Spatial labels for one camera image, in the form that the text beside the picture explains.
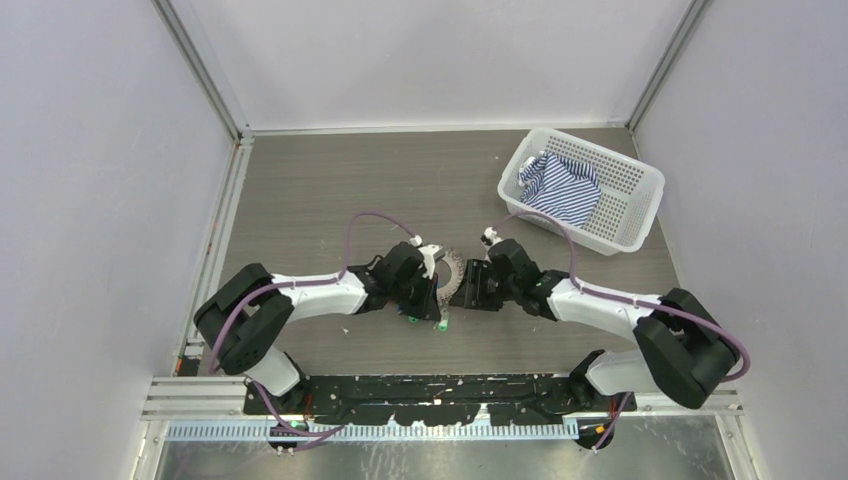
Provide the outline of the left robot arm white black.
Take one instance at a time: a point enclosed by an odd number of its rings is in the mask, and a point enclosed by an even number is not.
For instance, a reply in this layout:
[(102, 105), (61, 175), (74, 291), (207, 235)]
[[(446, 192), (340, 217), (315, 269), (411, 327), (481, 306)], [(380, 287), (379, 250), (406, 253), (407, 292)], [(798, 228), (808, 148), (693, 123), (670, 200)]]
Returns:
[(270, 273), (243, 267), (194, 314), (210, 346), (213, 368), (259, 383), (280, 412), (298, 412), (307, 398), (303, 373), (275, 342), (292, 322), (339, 314), (360, 315), (392, 304), (419, 320), (439, 320), (436, 272), (443, 247), (400, 242), (370, 263), (327, 276)]

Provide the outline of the round metal key organizer disc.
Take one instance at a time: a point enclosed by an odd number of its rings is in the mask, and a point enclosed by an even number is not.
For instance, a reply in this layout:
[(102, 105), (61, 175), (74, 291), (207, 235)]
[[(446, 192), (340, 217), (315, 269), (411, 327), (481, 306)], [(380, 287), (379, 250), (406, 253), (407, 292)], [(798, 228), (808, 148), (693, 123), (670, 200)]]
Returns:
[(459, 291), (464, 279), (467, 261), (454, 249), (444, 249), (436, 262), (437, 301), (440, 306), (447, 305)]

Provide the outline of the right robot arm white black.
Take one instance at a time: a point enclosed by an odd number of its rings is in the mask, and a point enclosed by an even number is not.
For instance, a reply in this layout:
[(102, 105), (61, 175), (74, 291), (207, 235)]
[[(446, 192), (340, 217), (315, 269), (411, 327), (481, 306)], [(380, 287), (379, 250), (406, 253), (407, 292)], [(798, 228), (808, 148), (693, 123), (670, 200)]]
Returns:
[(593, 353), (573, 372), (574, 403), (596, 410), (610, 396), (659, 391), (698, 409), (723, 382), (744, 373), (748, 358), (690, 292), (632, 294), (600, 287), (570, 272), (541, 269), (515, 240), (491, 244), (467, 262), (453, 306), (496, 312), (508, 302), (536, 317), (574, 322), (616, 335), (636, 350)]

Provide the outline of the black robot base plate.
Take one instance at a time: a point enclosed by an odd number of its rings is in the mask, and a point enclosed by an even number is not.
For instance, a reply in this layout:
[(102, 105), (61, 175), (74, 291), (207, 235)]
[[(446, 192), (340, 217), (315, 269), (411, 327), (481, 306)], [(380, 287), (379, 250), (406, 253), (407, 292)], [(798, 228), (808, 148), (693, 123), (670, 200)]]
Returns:
[(604, 396), (583, 377), (554, 374), (312, 375), (280, 396), (248, 385), (244, 412), (320, 425), (469, 425), (486, 415), (493, 426), (536, 426), (574, 413), (608, 418), (619, 406), (632, 411), (635, 402)]

